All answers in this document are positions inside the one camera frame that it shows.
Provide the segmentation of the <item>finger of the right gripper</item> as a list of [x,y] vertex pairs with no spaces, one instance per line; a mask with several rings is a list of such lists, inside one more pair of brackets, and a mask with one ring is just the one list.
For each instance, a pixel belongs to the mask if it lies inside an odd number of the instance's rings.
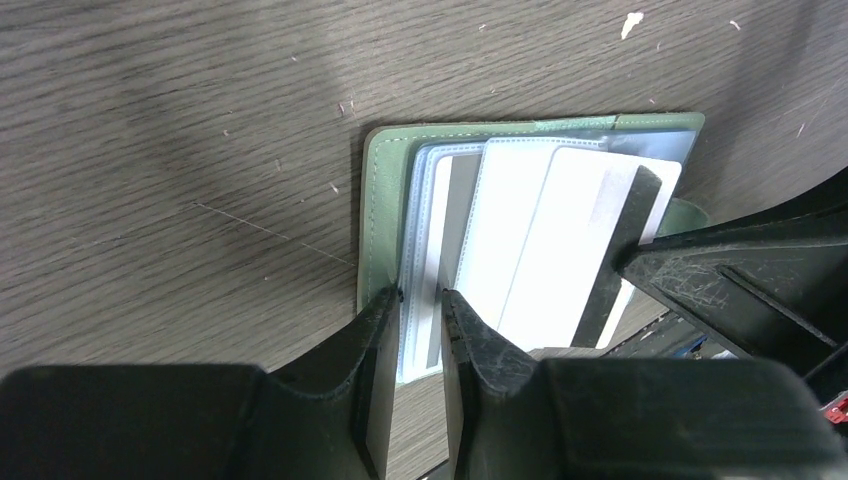
[[604,327],[612,319],[613,308],[622,290],[622,279],[616,270],[617,260],[624,250],[641,238],[661,185],[660,178],[648,168],[637,168],[572,338],[574,347],[598,348]]
[[847,344],[847,172],[767,210],[630,247],[619,271],[734,353],[810,374]]

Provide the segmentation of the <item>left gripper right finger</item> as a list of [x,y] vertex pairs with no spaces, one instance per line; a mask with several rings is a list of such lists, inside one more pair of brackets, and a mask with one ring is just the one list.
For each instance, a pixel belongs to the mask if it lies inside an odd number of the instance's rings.
[[763,360],[536,360],[442,296],[456,479],[843,479],[807,386]]

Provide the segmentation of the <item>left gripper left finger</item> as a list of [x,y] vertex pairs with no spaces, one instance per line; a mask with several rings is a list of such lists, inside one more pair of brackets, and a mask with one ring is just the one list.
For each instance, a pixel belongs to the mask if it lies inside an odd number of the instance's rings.
[[401,295],[285,366],[41,365],[1,382],[5,479],[382,479]]

